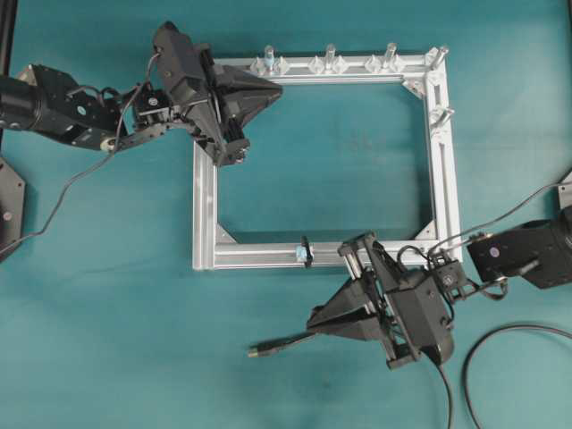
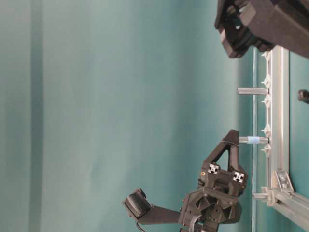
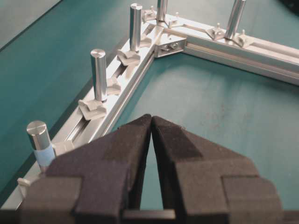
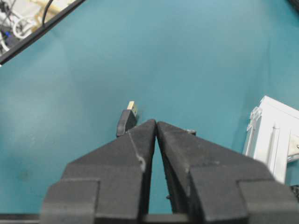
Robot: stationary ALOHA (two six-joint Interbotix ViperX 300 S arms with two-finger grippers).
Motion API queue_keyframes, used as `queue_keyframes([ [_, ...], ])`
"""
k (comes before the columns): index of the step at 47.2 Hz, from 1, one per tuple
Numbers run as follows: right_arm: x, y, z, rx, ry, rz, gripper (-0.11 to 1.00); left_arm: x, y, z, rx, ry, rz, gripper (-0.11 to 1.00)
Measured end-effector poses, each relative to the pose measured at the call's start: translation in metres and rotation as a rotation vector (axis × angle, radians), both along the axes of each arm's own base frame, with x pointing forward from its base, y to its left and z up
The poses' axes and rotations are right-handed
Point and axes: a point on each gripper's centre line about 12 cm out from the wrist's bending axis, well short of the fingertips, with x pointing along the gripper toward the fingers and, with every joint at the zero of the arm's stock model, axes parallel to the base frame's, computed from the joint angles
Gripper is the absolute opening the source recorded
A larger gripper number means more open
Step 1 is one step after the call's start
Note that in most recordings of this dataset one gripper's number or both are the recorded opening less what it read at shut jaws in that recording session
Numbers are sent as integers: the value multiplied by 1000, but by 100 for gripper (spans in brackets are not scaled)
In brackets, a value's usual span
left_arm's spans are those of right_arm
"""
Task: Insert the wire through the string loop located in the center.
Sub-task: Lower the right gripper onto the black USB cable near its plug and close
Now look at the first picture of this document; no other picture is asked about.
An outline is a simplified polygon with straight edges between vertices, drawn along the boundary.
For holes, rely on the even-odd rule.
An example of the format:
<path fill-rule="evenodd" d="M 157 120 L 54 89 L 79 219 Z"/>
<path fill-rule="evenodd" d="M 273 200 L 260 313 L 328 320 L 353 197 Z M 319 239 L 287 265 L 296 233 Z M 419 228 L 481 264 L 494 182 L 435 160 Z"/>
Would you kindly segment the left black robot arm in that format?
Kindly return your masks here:
<path fill-rule="evenodd" d="M 245 125 L 282 95 L 282 87 L 237 67 L 215 63 L 207 46 L 156 47 L 163 79 L 121 95 L 81 86 L 63 72 L 32 64 L 1 79 L 1 126 L 64 145 L 121 152 L 183 129 L 217 166 L 241 163 Z"/>

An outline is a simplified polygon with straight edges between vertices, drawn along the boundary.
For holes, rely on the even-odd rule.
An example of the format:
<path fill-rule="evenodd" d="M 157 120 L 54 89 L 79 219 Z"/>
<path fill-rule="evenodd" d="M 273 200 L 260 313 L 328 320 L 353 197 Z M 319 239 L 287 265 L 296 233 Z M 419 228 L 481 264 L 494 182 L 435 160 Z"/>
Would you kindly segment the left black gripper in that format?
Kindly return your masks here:
<path fill-rule="evenodd" d="M 250 147 L 243 128 L 282 96 L 282 87 L 237 67 L 214 65 L 209 46 L 193 45 L 206 73 L 208 97 L 177 105 L 180 120 L 189 126 L 190 136 L 215 165 L 240 164 Z M 222 96 L 222 110 L 215 89 Z"/>

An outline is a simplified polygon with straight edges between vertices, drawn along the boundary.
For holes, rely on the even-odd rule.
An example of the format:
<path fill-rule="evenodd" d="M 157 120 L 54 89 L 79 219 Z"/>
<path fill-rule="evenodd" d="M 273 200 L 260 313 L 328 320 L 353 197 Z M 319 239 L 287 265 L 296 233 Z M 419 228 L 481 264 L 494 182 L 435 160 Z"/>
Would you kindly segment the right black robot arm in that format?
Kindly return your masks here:
<path fill-rule="evenodd" d="M 571 209 L 554 219 L 522 223 L 467 241 L 480 276 L 467 278 L 462 264 L 445 251 L 431 251 L 422 267 L 407 269 L 392 257 L 372 232 L 343 242 L 338 254 L 349 269 L 348 280 L 307 320 L 306 332 L 383 345 L 394 369 L 428 356 L 435 365 L 452 355 L 452 306 L 487 288 L 507 288 L 510 277 L 522 277 L 539 289 L 571 281 Z"/>

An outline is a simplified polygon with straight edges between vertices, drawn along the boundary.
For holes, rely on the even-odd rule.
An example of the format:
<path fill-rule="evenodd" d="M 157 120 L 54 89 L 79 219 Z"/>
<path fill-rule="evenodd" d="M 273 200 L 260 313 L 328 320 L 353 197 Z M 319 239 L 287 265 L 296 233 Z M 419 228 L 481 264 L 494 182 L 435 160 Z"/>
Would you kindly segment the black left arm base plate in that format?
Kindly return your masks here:
<path fill-rule="evenodd" d="M 1 158 L 1 261 L 5 261 L 21 238 L 24 217 L 26 181 Z"/>

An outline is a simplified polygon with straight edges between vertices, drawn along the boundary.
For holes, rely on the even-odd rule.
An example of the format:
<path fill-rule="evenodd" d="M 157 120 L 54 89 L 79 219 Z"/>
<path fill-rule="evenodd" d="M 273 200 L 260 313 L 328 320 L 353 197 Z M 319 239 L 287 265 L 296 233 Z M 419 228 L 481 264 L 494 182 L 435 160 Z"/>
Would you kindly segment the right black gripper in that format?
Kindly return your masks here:
<path fill-rule="evenodd" d="M 312 318 L 307 330 L 358 341 L 381 341 L 390 369 L 416 361 L 384 295 L 397 288 L 399 278 L 408 269 L 376 242 L 372 232 L 342 242 L 339 255 L 348 263 L 355 280 L 347 279 L 324 304 L 315 307 L 315 312 L 347 314 L 322 322 Z M 368 302 L 374 304 L 380 321 L 377 314 L 368 314 L 363 308 L 356 310 Z"/>

